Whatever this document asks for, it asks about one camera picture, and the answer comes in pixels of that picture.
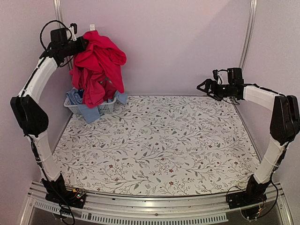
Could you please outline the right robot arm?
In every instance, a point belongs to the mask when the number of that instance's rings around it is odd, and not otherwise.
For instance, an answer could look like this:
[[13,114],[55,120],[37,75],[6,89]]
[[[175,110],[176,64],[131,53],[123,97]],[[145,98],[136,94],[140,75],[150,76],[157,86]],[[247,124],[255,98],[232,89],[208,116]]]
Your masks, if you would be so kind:
[[197,85],[197,89],[216,101],[233,97],[255,103],[271,111],[270,142],[263,159],[252,175],[249,182],[254,185],[267,185],[271,175],[280,166],[288,145],[294,141],[300,131],[300,112],[298,100],[293,95],[284,95],[279,92],[245,83],[242,70],[238,67],[228,68],[228,83],[224,84],[219,70],[213,71],[213,79],[206,79]]

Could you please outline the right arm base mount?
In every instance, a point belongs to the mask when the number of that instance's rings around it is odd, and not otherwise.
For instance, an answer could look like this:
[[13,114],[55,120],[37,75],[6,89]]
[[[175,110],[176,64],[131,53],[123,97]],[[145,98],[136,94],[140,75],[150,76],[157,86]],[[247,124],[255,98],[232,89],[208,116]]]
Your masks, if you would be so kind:
[[230,209],[249,206],[256,203],[262,203],[267,200],[265,191],[270,184],[270,180],[266,183],[258,183],[254,176],[251,175],[246,190],[240,192],[226,194],[226,201]]

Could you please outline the red t-shirt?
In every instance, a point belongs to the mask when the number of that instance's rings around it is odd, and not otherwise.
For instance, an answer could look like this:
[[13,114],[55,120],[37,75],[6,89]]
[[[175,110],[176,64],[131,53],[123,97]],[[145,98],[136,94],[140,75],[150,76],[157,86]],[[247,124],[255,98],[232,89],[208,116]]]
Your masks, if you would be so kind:
[[126,54],[106,36],[94,31],[83,35],[88,40],[85,51],[73,58],[70,71],[72,85],[83,90],[82,103],[89,108],[112,99],[115,92],[124,93],[121,66],[126,64]]

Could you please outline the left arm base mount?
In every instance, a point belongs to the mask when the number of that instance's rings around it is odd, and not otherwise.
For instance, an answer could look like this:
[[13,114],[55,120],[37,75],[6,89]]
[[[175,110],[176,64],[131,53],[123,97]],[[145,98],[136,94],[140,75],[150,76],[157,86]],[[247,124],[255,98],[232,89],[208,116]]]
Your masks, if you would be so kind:
[[67,190],[62,175],[56,181],[48,181],[44,178],[41,181],[46,188],[46,200],[79,209],[84,207],[86,193],[80,191],[78,188],[75,191]]

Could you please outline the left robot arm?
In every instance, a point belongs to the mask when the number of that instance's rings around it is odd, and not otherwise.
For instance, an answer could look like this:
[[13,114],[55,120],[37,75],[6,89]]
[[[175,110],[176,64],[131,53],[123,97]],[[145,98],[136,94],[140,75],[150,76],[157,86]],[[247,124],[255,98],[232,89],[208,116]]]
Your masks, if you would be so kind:
[[72,23],[69,27],[63,25],[62,28],[52,30],[49,45],[40,41],[44,51],[36,67],[18,95],[10,100],[15,118],[31,144],[43,178],[48,182],[56,182],[61,172],[52,157],[47,133],[49,119],[40,107],[39,100],[52,74],[57,68],[66,65],[65,58],[86,50],[88,41],[82,36],[76,37],[76,34],[77,25]]

